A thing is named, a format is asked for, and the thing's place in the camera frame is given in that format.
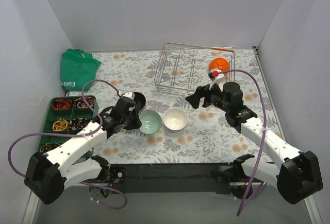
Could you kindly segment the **pale green patterned bowl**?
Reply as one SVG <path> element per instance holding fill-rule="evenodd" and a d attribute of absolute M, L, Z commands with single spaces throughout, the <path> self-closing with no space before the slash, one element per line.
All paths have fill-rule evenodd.
<path fill-rule="evenodd" d="M 140 132 L 146 135 L 157 133 L 162 126 L 161 116 L 153 110 L 146 110 L 139 114 L 141 121 Z"/>

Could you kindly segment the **beige bowl front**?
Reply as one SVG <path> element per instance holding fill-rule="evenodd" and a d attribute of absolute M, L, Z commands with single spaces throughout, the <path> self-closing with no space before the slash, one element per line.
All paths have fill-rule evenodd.
<path fill-rule="evenodd" d="M 141 113 L 146 109 L 146 98 L 140 92 L 134 92 L 134 95 L 134 101 L 136 102 L 138 113 Z"/>

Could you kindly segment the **orange bowl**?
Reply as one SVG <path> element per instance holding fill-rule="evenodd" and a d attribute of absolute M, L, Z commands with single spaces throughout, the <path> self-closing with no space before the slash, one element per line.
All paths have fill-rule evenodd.
<path fill-rule="evenodd" d="M 215 58 L 209 64 L 209 70 L 213 69 L 227 71 L 230 69 L 229 62 L 225 58 Z"/>

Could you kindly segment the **white ribbed bowl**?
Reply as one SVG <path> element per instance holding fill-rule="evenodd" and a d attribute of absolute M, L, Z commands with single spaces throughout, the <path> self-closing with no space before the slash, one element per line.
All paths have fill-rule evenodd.
<path fill-rule="evenodd" d="M 171 108 L 167 110 L 163 115 L 162 120 L 165 127 L 171 132 L 183 130 L 188 123 L 186 112 L 180 108 Z"/>

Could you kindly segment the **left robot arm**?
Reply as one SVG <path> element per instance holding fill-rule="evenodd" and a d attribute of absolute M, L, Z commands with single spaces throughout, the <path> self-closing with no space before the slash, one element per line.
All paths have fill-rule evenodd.
<path fill-rule="evenodd" d="M 24 178 L 25 185 L 44 204 L 50 204 L 72 185 L 90 179 L 106 182 L 110 176 L 110 164 L 106 159 L 92 156 L 84 162 L 77 160 L 122 129 L 140 128 L 138 111 L 135 94 L 125 93 L 114 107 L 105 108 L 77 136 L 45 154 L 33 154 Z"/>

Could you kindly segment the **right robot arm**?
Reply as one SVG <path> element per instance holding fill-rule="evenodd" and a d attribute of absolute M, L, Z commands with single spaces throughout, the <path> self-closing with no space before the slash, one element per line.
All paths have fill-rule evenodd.
<path fill-rule="evenodd" d="M 274 132 L 266 130 L 257 114 L 244 105 L 239 84 L 227 82 L 223 88 L 216 84 L 199 86 L 186 97 L 194 109 L 199 108 L 201 99 L 204 108 L 213 105 L 224 111 L 229 125 L 271 158 L 273 163 L 260 165 L 255 176 L 277 188 L 288 203 L 296 204 L 323 189 L 317 156 L 311 151 L 300 151 Z"/>

